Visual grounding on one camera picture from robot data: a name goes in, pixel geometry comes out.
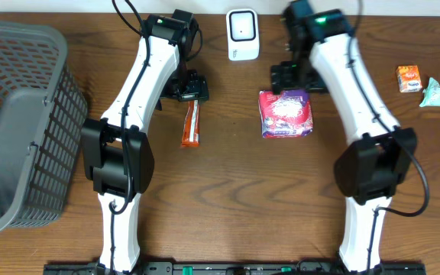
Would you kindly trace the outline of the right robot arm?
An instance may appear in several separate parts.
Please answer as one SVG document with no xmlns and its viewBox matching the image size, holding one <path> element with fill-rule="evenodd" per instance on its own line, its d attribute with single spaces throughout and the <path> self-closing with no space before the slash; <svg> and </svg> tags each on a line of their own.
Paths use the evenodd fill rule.
<svg viewBox="0 0 440 275">
<path fill-rule="evenodd" d="M 335 182 L 345 198 L 345 229 L 338 260 L 326 274 L 424 274 L 423 264 L 383 263 L 384 216 L 412 162 L 416 133 L 402 128 L 378 93 L 359 51 L 357 26 L 339 9 L 315 12 L 292 1 L 282 13 L 289 61 L 270 69 L 274 93 L 327 92 L 341 118 L 347 148 L 335 161 Z"/>
</svg>

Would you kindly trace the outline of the white barcode scanner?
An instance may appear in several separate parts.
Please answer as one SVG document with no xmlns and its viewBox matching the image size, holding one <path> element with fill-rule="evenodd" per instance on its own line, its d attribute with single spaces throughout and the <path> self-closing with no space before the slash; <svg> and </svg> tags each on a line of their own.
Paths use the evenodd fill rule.
<svg viewBox="0 0 440 275">
<path fill-rule="evenodd" d="M 251 8 L 233 9 L 227 13 L 225 19 L 229 60 L 257 59 L 260 53 L 257 12 Z"/>
</svg>

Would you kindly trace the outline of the orange snack bar wrapper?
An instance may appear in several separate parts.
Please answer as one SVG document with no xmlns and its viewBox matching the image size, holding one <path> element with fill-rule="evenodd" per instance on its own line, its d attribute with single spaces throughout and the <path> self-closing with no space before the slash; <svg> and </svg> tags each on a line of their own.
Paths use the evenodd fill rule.
<svg viewBox="0 0 440 275">
<path fill-rule="evenodd" d="M 199 146 L 199 101 L 188 102 L 188 111 L 183 124 L 182 147 Z"/>
</svg>

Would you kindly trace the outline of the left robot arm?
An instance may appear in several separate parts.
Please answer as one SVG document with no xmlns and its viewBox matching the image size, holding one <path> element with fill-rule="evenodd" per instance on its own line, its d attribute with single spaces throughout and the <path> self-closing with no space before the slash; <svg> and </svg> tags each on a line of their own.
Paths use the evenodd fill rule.
<svg viewBox="0 0 440 275">
<path fill-rule="evenodd" d="M 209 100 L 206 78 L 190 70 L 194 40 L 202 36 L 191 12 L 149 15 L 141 26 L 136 59 L 118 96 L 99 120 L 81 130 L 85 175 L 98 194 L 103 216 L 103 249 L 96 274 L 131 274 L 139 255 L 138 218 L 142 194 L 154 173 L 148 128 L 162 98 Z"/>
</svg>

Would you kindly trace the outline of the grey plastic mesh basket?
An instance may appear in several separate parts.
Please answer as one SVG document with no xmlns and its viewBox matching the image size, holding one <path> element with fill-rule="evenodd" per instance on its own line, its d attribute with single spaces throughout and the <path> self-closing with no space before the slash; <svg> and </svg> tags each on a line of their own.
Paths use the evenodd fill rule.
<svg viewBox="0 0 440 275">
<path fill-rule="evenodd" d="M 88 105 L 56 29 L 0 21 L 0 232 L 55 222 Z"/>
</svg>

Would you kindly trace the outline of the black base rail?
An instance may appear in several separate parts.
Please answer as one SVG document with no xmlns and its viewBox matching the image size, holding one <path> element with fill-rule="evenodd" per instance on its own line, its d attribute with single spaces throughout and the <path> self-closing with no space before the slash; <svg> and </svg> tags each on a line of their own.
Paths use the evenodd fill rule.
<svg viewBox="0 0 440 275">
<path fill-rule="evenodd" d="M 44 275 L 97 275 L 110 270 L 97 263 L 46 264 Z M 148 262 L 135 267 L 135 275 L 269 275 L 269 274 L 348 274 L 341 263 L 326 260 L 302 260 L 297 264 L 174 264 Z"/>
</svg>

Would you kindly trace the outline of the small orange tissue packet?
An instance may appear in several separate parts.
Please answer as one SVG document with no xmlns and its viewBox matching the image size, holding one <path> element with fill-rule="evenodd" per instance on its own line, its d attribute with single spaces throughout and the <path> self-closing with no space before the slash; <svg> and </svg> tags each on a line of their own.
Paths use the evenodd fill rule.
<svg viewBox="0 0 440 275">
<path fill-rule="evenodd" d="M 419 92 L 422 89 L 422 80 L 416 65 L 398 66 L 396 76 L 401 93 Z"/>
</svg>

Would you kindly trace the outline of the purple square snack packet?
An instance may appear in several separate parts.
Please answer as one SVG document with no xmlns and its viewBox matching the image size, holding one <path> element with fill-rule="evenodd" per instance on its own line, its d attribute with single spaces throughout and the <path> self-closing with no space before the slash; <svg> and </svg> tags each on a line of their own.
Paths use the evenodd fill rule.
<svg viewBox="0 0 440 275">
<path fill-rule="evenodd" d="M 309 94 L 303 89 L 260 91 L 258 98 L 263 138 L 297 138 L 313 131 Z"/>
</svg>

